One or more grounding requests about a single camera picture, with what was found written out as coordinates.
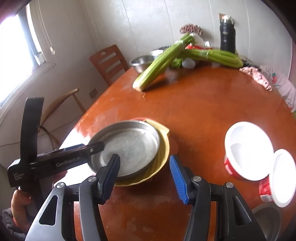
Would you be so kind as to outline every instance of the orange table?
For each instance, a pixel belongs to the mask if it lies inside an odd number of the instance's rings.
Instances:
[[[236,180],[223,165],[228,128],[238,121],[253,122],[268,134],[274,150],[284,148],[296,160],[296,122],[275,89],[266,91],[236,69],[209,65],[166,71],[145,93],[132,88],[136,77],[137,73],[130,69],[108,88],[77,123],[63,146],[87,143],[97,131],[117,121],[152,118],[170,129],[184,165],[208,182],[233,182],[251,209],[262,203],[258,182]],[[67,185],[91,175],[85,165],[76,170],[79,175],[71,171],[66,175]],[[78,208],[76,205],[76,236],[82,240]],[[179,200],[168,165],[150,182],[115,188],[110,200],[100,206],[109,241],[183,240],[190,209]],[[282,230],[295,210],[295,198],[281,209]],[[209,240],[213,239],[214,229],[212,217]]]

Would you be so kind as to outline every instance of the pink cloth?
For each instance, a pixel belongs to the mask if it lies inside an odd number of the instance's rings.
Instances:
[[[296,111],[296,89],[288,78],[281,72],[266,65],[260,66],[261,73],[274,84],[274,87],[279,91],[291,112]]]
[[[251,76],[258,84],[262,85],[266,90],[271,91],[272,87],[262,73],[255,67],[240,68],[239,71]]]

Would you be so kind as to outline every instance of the yellow bowl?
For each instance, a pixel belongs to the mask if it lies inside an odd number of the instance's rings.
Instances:
[[[159,144],[158,152],[154,158],[152,165],[144,173],[128,180],[115,182],[115,186],[117,187],[133,186],[149,180],[162,169],[162,167],[165,165],[165,163],[168,160],[168,156],[170,152],[170,143],[168,140],[168,134],[170,130],[156,121],[153,121],[150,119],[145,119],[143,121],[153,126],[159,134],[160,144]]]

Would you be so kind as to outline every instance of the red container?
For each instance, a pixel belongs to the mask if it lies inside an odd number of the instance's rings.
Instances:
[[[225,169],[235,178],[259,181],[272,169],[272,143],[268,135],[253,123],[238,122],[228,129],[225,153]]]
[[[243,179],[236,171],[235,169],[232,167],[232,165],[230,164],[229,159],[227,158],[227,156],[225,155],[224,157],[224,165],[225,165],[225,169],[228,172],[229,175],[237,178],[237,179]]]
[[[273,201],[270,191],[269,176],[259,181],[259,195],[262,201]]]
[[[291,154],[279,149],[274,153],[273,168],[270,174],[259,181],[259,195],[262,201],[287,206],[296,189],[296,165]]]

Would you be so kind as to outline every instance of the metal mixing bowl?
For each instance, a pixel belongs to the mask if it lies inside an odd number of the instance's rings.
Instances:
[[[139,74],[143,73],[145,69],[148,68],[151,63],[156,60],[158,55],[143,55],[140,57],[137,57],[130,61],[130,66],[132,66],[135,71]]]
[[[254,213],[266,241],[276,241],[281,230],[280,208],[274,202],[265,202],[255,207]]]
[[[152,50],[150,52],[151,55],[157,55],[157,56],[159,56],[162,53],[163,53],[163,50],[161,50],[161,49]]]
[[[89,141],[103,141],[103,151],[91,156],[88,166],[93,172],[106,166],[116,153],[120,156],[120,170],[117,181],[134,178],[144,173],[158,152],[160,137],[153,126],[139,120],[125,120],[113,123],[98,133]]]

